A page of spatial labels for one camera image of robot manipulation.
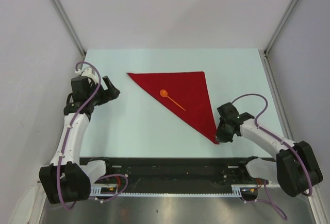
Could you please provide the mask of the orange plastic spoon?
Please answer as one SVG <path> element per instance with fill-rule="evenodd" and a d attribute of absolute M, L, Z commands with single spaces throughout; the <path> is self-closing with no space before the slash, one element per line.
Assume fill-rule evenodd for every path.
<path fill-rule="evenodd" d="M 181 108 L 182 110 L 186 110 L 184 107 L 182 107 L 178 102 L 176 102 L 174 99 L 172 99 L 169 95 L 168 95 L 168 91 L 165 89 L 161 89 L 159 91 L 159 95 L 163 98 L 167 98 L 169 99 L 171 102 L 173 102 L 175 105 L 177 105 L 179 108 Z"/>

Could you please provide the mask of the red cloth napkin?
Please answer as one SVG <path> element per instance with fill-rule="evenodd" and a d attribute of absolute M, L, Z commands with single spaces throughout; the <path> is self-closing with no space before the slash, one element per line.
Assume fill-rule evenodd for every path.
<path fill-rule="evenodd" d="M 214 144 L 217 131 L 204 72 L 128 73 L 128 76 L 151 97 Z M 168 95 L 186 110 L 159 95 Z"/>

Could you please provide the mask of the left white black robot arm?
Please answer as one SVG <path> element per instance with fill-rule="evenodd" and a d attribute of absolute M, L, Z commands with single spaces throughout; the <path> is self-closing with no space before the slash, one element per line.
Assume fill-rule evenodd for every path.
<path fill-rule="evenodd" d="M 115 100 L 120 94 L 107 76 L 102 80 L 107 89 L 90 76 L 71 80 L 72 91 L 63 110 L 64 127 L 57 151 L 50 164 L 39 171 L 39 179 L 51 204 L 86 200 L 91 185 L 98 179 L 104 183 L 113 179 L 114 170 L 108 166 L 107 158 L 80 164 L 81 146 L 94 108 Z"/>

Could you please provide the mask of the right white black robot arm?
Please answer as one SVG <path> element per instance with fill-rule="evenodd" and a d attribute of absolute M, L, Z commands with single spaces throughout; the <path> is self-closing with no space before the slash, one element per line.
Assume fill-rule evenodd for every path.
<path fill-rule="evenodd" d="M 230 102 L 217 108 L 220 123 L 216 141 L 228 143 L 234 136 L 248 139 L 266 151 L 272 161 L 251 156 L 239 163 L 238 178 L 251 183 L 255 178 L 279 184 L 289 196 L 307 194 L 323 181 L 323 175 L 312 147 L 306 141 L 294 142 L 259 125 L 256 118 L 245 112 L 240 114 Z"/>

